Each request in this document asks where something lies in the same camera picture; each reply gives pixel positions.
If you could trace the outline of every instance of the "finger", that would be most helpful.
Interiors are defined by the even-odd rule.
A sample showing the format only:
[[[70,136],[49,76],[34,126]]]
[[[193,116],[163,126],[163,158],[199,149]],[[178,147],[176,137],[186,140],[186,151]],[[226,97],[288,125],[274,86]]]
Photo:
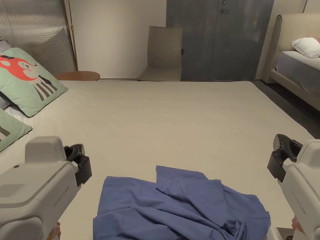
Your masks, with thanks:
[[[56,225],[48,236],[48,240],[54,239],[56,235],[60,232],[60,226]]]
[[[302,229],[302,227],[301,227],[298,219],[296,219],[296,218],[292,219],[292,224],[294,225],[294,227],[295,227],[299,232],[304,233],[304,231],[303,231],[303,229]]]
[[[292,218],[292,224],[295,224],[298,221],[298,219],[296,218],[296,216],[294,218]]]

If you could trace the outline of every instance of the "bed frame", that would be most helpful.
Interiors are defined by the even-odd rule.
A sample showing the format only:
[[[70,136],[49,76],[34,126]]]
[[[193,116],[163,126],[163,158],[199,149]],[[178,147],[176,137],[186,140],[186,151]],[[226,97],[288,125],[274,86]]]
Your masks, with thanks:
[[[279,83],[302,100],[320,111],[320,98],[299,87],[290,79],[276,71],[282,51],[295,51],[291,42],[299,38],[320,36],[320,14],[283,14],[276,19],[262,80],[266,83]]]

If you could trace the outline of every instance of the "door handle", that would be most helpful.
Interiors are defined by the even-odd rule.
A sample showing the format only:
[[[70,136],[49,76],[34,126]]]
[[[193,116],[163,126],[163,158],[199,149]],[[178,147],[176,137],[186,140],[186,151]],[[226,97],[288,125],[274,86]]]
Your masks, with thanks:
[[[232,13],[231,11],[225,11],[225,10],[221,10],[221,14],[225,14],[225,13]]]

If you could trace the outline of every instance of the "blue cloth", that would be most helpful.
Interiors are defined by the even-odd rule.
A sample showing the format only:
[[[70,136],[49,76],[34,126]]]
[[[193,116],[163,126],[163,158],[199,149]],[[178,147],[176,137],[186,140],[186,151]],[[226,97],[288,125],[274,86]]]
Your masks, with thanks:
[[[270,215],[255,195],[203,173],[157,166],[157,183],[107,177],[94,240],[263,240]]]

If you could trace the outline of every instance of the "brass pole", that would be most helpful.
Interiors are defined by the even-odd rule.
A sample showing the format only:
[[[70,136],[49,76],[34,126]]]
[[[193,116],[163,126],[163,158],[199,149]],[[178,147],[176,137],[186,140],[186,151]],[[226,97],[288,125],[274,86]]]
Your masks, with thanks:
[[[70,22],[71,22],[71,27],[70,28],[71,28],[71,31],[72,31],[72,40],[73,40],[73,50],[74,50],[74,53],[75,53],[75,64],[76,64],[76,70],[79,71],[79,69],[78,69],[78,59],[77,59],[77,50],[76,50],[76,41],[75,41],[75,32],[73,30],[70,0],[68,0],[68,3],[69,3]]]

